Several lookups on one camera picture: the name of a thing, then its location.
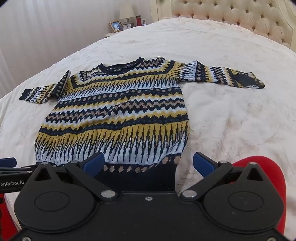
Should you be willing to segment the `navy yellow patterned knit sweater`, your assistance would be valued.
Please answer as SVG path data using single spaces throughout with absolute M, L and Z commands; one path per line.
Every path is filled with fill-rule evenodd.
M 163 57 L 89 71 L 67 71 L 54 84 L 26 89 L 21 100 L 57 101 L 35 140 L 37 162 L 63 166 L 104 155 L 96 179 L 113 190 L 174 191 L 189 135 L 180 82 L 265 87 L 253 73 Z

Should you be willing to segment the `white embroidered bedspread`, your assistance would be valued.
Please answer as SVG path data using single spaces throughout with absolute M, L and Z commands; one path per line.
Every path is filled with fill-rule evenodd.
M 1 99 L 1 157 L 18 165 L 35 163 L 34 141 L 55 101 L 20 100 L 25 89 L 58 82 L 99 64 L 128 63 L 161 56 L 182 63 L 252 72 L 264 89 L 183 83 L 190 119 L 188 145 L 177 169 L 176 187 L 199 180 L 190 165 L 194 152 L 235 162 L 266 156 L 282 169 L 287 185 L 285 236 L 295 238 L 295 52 L 249 30 L 215 21 L 172 18 L 99 40 L 27 79 Z

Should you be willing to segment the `white sheer curtain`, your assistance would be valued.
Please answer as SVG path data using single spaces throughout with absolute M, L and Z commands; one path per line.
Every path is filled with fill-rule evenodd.
M 119 1 L 7 1 L 1 7 L 1 96 L 102 39 Z

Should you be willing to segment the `small white nightstand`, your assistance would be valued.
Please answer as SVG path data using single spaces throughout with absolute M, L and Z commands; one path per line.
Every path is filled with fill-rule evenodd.
M 108 33 L 108 34 L 105 35 L 105 38 L 108 38 L 108 37 L 114 36 L 115 34 L 117 34 L 117 33 Z

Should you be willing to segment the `small desk clock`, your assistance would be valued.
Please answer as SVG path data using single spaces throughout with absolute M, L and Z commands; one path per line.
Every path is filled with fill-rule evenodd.
M 131 28 L 132 28 L 132 25 L 131 24 L 125 24 L 125 25 L 123 25 L 123 29 L 124 30 L 131 29 Z

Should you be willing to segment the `red bottle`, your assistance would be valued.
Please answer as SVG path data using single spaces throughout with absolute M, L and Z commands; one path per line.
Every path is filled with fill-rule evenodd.
M 138 26 L 138 27 L 139 27 L 139 26 L 142 26 L 142 18 L 141 18 L 140 15 L 137 15 L 137 16 L 136 16 L 136 21 L 137 21 L 137 26 Z

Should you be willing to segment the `white table lamp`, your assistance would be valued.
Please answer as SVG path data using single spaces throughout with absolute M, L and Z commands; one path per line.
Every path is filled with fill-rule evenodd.
M 131 24 L 131 26 L 133 27 L 133 18 L 135 18 L 135 13 L 130 1 L 121 1 L 119 19 L 125 20 L 125 22 L 123 23 L 124 25 Z

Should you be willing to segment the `cream tufted headboard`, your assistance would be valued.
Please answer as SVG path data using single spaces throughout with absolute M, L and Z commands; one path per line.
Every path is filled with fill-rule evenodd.
M 237 25 L 290 48 L 293 30 L 280 11 L 279 3 L 268 0 L 172 1 L 171 12 L 177 18 Z

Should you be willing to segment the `gold picture frame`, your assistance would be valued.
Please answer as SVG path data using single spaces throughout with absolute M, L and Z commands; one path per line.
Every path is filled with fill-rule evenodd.
M 114 33 L 123 31 L 123 25 L 120 20 L 110 22 L 109 24 L 110 24 L 110 27 Z

